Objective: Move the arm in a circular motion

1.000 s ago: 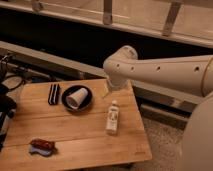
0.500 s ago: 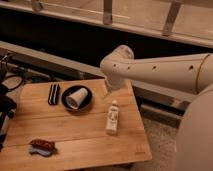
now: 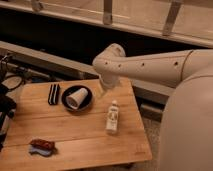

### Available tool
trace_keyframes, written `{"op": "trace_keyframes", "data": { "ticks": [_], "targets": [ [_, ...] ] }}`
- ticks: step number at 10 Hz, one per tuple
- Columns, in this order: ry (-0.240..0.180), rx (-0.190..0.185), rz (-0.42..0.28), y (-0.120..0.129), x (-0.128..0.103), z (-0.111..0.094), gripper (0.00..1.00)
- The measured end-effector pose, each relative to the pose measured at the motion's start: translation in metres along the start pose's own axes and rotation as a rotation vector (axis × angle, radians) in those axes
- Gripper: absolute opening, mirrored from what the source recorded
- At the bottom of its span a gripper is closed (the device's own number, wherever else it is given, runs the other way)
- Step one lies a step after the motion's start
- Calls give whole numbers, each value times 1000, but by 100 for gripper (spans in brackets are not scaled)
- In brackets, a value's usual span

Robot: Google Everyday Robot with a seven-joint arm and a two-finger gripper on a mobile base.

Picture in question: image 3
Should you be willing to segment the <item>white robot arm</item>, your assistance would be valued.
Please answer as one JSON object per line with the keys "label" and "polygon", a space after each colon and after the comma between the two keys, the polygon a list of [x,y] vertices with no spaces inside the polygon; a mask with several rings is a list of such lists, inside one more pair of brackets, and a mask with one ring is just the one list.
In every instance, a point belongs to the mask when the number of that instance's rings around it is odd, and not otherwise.
{"label": "white robot arm", "polygon": [[169,86],[157,171],[213,171],[213,49],[128,57],[111,44],[93,60],[104,87],[120,76]]}

